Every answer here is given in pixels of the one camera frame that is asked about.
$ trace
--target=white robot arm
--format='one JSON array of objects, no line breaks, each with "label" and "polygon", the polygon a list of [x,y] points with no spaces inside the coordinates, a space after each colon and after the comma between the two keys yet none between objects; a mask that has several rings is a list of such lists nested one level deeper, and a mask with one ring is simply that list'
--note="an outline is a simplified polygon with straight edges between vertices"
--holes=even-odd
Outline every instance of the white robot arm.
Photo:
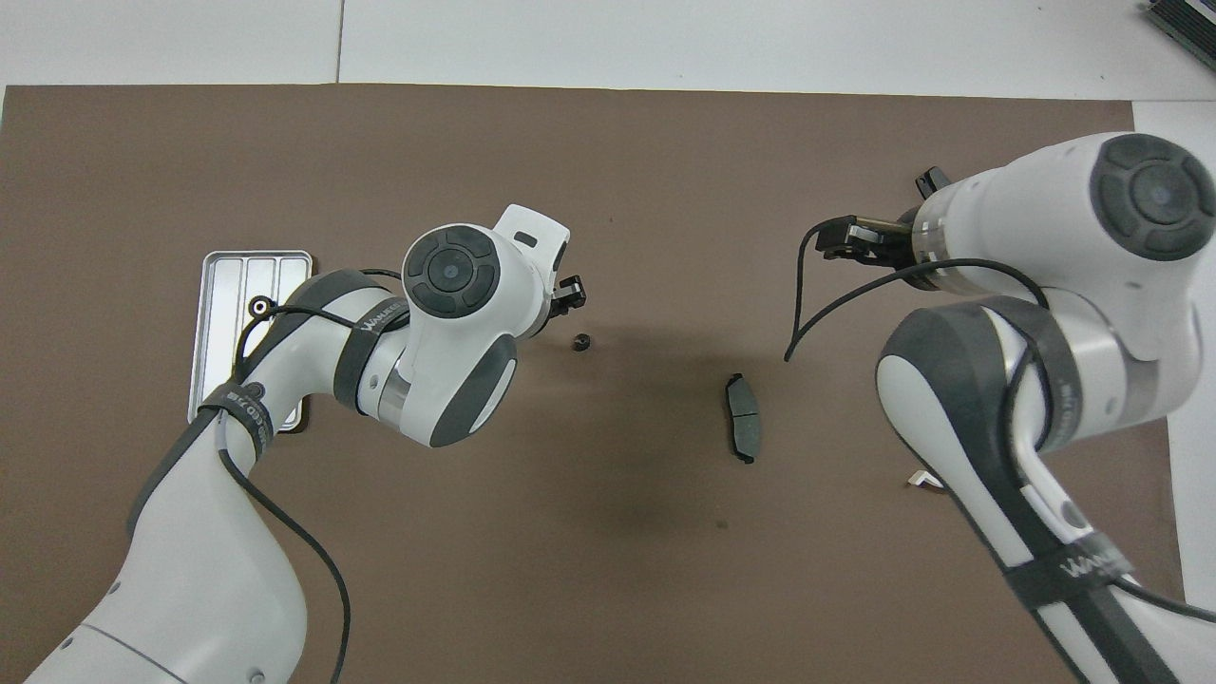
[{"label": "white robot arm", "polygon": [[27,682],[287,682],[304,596],[238,482],[308,394],[428,447],[475,432],[511,382],[514,341],[585,301],[578,276],[554,292],[568,240],[511,206],[492,230],[454,224],[418,239],[404,298],[355,270],[303,284],[150,477],[109,592]]},{"label": "white robot arm", "polygon": [[[1211,178],[1186,150],[1115,133],[948,185],[900,222],[845,217],[820,231],[828,258],[997,295],[905,319],[878,361],[878,394],[1085,682],[1216,673],[1216,615],[1142,589],[1038,458],[1189,396],[1200,338],[1188,288],[1214,217]],[[1041,286],[1049,310],[998,264]]]}]

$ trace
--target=white floor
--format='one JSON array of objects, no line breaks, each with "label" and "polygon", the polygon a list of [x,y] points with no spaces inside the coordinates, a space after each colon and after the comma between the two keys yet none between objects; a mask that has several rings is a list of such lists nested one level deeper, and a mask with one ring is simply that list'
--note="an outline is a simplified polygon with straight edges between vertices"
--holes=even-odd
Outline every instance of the white floor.
[{"label": "white floor", "polygon": [[[1216,73],[1139,0],[0,0],[15,84],[450,83],[1136,101],[1216,168]],[[1216,330],[1216,256],[1197,285]],[[1209,340],[1216,333],[1209,333]],[[1216,364],[1170,420],[1183,581],[1216,609]]]}]

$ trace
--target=cable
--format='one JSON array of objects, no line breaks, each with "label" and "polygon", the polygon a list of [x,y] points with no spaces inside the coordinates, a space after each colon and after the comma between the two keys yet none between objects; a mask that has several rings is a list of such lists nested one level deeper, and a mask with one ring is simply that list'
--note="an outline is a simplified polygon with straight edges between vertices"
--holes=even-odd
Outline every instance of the cable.
[{"label": "cable", "polygon": [[244,346],[249,342],[249,335],[253,332],[253,329],[258,327],[258,325],[270,320],[271,318],[278,314],[309,314],[323,318],[338,325],[344,325],[347,327],[355,327],[355,321],[344,319],[338,314],[330,313],[325,309],[317,309],[314,307],[300,307],[297,304],[283,304],[281,307],[270,307],[265,312],[254,315],[249,320],[249,323],[246,324],[244,329],[241,330],[241,336],[236,341],[236,353],[232,355],[232,375],[243,377],[243,374],[240,371],[241,366],[243,366],[244,361],[247,360],[244,357]]},{"label": "cable", "polygon": [[[805,251],[806,240],[809,240],[809,239],[810,237],[804,239],[803,247],[801,247],[801,250],[799,250],[799,254],[798,254],[799,267],[801,267],[801,264],[803,264],[803,252]],[[856,299],[857,297],[865,295],[866,292],[869,292],[871,290],[877,290],[877,288],[882,287],[883,285],[886,285],[889,282],[895,282],[896,280],[902,280],[902,279],[905,279],[905,277],[907,277],[910,275],[921,275],[921,274],[924,274],[924,273],[931,273],[931,271],[935,271],[935,270],[939,270],[939,269],[944,269],[944,268],[959,268],[959,267],[979,267],[979,268],[986,268],[986,269],[990,269],[990,270],[1003,273],[1003,274],[1013,277],[1018,282],[1020,282],[1023,286],[1025,286],[1025,288],[1028,291],[1030,291],[1030,293],[1035,297],[1035,302],[1037,302],[1040,307],[1042,307],[1045,309],[1049,309],[1051,308],[1051,305],[1048,305],[1048,303],[1047,303],[1047,296],[1043,295],[1042,287],[1040,287],[1038,284],[1036,284],[1034,280],[1030,280],[1030,276],[1028,276],[1026,274],[1021,273],[1020,270],[1018,270],[1018,269],[1015,269],[1015,268],[1013,268],[1013,267],[1010,267],[1008,264],[1003,264],[1001,262],[993,262],[991,259],[944,259],[944,260],[940,260],[940,262],[928,262],[928,263],[923,263],[923,264],[916,264],[913,267],[907,267],[907,268],[900,269],[900,270],[897,270],[895,273],[890,273],[888,275],[884,275],[883,277],[879,277],[877,280],[872,280],[871,282],[867,282],[866,285],[862,285],[861,287],[857,287],[856,290],[852,290],[851,292],[848,292],[848,293],[838,297],[831,304],[828,304],[828,305],[823,307],[822,309],[820,309],[820,312],[817,314],[815,314],[814,316],[811,316],[811,320],[809,320],[806,323],[806,325],[804,325],[803,327],[799,329],[799,327],[796,327],[796,323],[799,320],[799,314],[801,312],[801,301],[803,301],[803,297],[801,297],[801,295],[803,295],[803,292],[801,292],[801,290],[803,290],[801,288],[803,271],[801,271],[801,268],[799,268],[799,271],[798,271],[799,288],[798,288],[798,297],[796,297],[799,312],[795,312],[795,316],[794,316],[795,327],[794,327],[794,333],[793,333],[793,336],[789,340],[789,347],[786,348],[786,355],[784,355],[786,361],[787,363],[789,361],[789,358],[794,354],[794,349],[798,347],[798,343],[803,341],[803,337],[805,337],[806,333],[810,332],[811,327],[814,327],[815,324],[820,323],[821,320],[823,320],[824,316],[827,316],[832,312],[839,309],[844,304],[848,304],[852,299]]]},{"label": "cable", "polygon": [[410,312],[405,312],[405,314],[401,318],[384,326],[384,332],[393,332],[394,330],[401,330],[407,325],[410,325]]},{"label": "cable", "polygon": [[220,414],[219,424],[216,426],[216,443],[220,447],[216,450],[219,452],[220,461],[224,464],[224,470],[229,472],[232,480],[236,481],[236,483],[244,489],[247,494],[261,504],[261,508],[266,509],[272,516],[278,518],[280,522],[294,532],[316,553],[317,556],[321,557],[321,562],[323,562],[325,567],[330,570],[330,576],[333,577],[334,584],[338,585],[338,595],[342,599],[342,639],[338,641],[338,658],[333,666],[333,674],[330,675],[330,684],[338,684],[338,680],[342,678],[342,666],[347,660],[347,644],[350,641],[350,594],[347,593],[347,582],[342,578],[342,571],[338,570],[338,564],[333,562],[333,557],[331,557],[328,551],[325,550],[325,546],[322,546],[315,537],[309,534],[308,531],[300,526],[300,523],[295,522],[292,516],[287,515],[287,511],[278,508],[277,504],[270,500],[270,497],[254,487],[254,484],[249,482],[249,478],[241,472],[241,469],[236,467],[236,464],[232,462],[232,455],[229,454],[226,448],[223,448],[226,447],[223,444],[225,417],[225,414]]},{"label": "cable", "polygon": [[[807,230],[806,235],[803,236],[803,242],[798,246],[798,285],[794,291],[794,330],[793,332],[789,333],[790,340],[793,340],[794,336],[798,335],[798,324],[801,323],[803,318],[803,271],[805,270],[805,267],[803,264],[805,263],[806,259],[806,245],[811,241],[811,237],[818,235],[818,232],[823,230],[823,226],[826,225],[827,223],[824,222]],[[789,360],[789,354],[790,352],[787,351],[786,352],[787,361]]]},{"label": "cable", "polygon": [[401,280],[401,274],[396,273],[395,270],[388,270],[388,269],[359,269],[359,273],[361,273],[364,275],[383,275],[384,277],[395,277],[398,280]]},{"label": "cable", "polygon": [[1184,615],[1187,617],[1193,617],[1195,619],[1203,619],[1204,622],[1216,622],[1216,612],[1212,612],[1210,610],[1204,610],[1199,606],[1193,606],[1190,604],[1184,604],[1182,601],[1175,601],[1173,599],[1162,596],[1156,592],[1150,592],[1124,577],[1115,579],[1113,584],[1115,587],[1119,587],[1124,592],[1127,592],[1132,596],[1136,596],[1137,599],[1141,599],[1142,601],[1145,601],[1148,604],[1153,604],[1154,606],[1161,610],[1167,610],[1170,612],[1176,612],[1178,615]]},{"label": "cable", "polygon": [[[1026,478],[1021,476],[1018,469],[1018,460],[1013,455],[1013,408],[1018,400],[1018,392],[1021,389],[1021,381],[1026,377],[1026,371],[1030,366],[1038,360],[1038,351],[1034,348],[1032,341],[1029,336],[1023,335],[1026,341],[1026,348],[1021,351],[1018,357],[1018,364],[1013,368],[1013,376],[1009,382],[1006,383],[1004,389],[1001,392],[1001,461],[1006,466],[1006,475],[1009,477],[1010,482],[1015,482],[1020,488],[1026,483]],[[1046,424],[1051,422],[1051,411],[1047,413],[1043,421]],[[1043,431],[1051,432],[1049,427]]]}]

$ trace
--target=metal tray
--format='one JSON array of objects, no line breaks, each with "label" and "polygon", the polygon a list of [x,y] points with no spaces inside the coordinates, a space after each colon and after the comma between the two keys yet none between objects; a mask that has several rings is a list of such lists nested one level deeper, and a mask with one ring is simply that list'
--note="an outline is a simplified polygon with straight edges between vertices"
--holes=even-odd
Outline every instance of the metal tray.
[{"label": "metal tray", "polygon": [[[186,421],[195,419],[198,404],[232,374],[232,358],[241,330],[252,318],[249,299],[264,295],[282,303],[313,275],[313,257],[298,250],[212,252],[203,259],[198,293],[198,323],[195,327],[195,365],[190,372],[190,407]],[[248,354],[266,335],[259,325],[246,343]],[[283,422],[292,431],[304,422],[304,402]]]}]

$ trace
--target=printed logo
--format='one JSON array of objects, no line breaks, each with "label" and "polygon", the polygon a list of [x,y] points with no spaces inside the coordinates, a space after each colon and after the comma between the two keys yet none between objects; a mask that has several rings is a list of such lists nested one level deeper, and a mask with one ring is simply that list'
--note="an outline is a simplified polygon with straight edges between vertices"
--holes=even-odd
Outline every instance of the printed logo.
[{"label": "printed logo", "polygon": [[1071,437],[1076,432],[1077,420],[1081,417],[1081,397],[1071,383],[1059,387],[1059,425],[1052,432],[1064,437]]},{"label": "printed logo", "polygon": [[1119,562],[1122,555],[1118,549],[1110,549],[1104,554],[1090,554],[1082,556],[1073,556],[1068,559],[1068,562],[1060,564],[1060,570],[1066,572],[1069,577],[1076,579],[1077,577],[1090,574],[1096,570],[1107,567],[1108,565]]},{"label": "printed logo", "polygon": [[259,450],[265,448],[266,444],[270,443],[270,425],[266,422],[266,419],[263,417],[258,407],[249,402],[249,399],[247,399],[243,394],[237,394],[236,392],[229,392],[226,398],[238,409],[244,411],[246,415],[253,419],[253,424],[258,426]]},{"label": "printed logo", "polygon": [[396,302],[393,302],[388,307],[384,307],[384,310],[382,310],[381,313],[359,324],[359,330],[362,330],[364,332],[375,332],[376,329],[379,327],[382,323],[385,323],[389,319],[389,316],[392,316],[396,312],[400,312],[406,305],[407,304],[405,299],[398,299]]}]

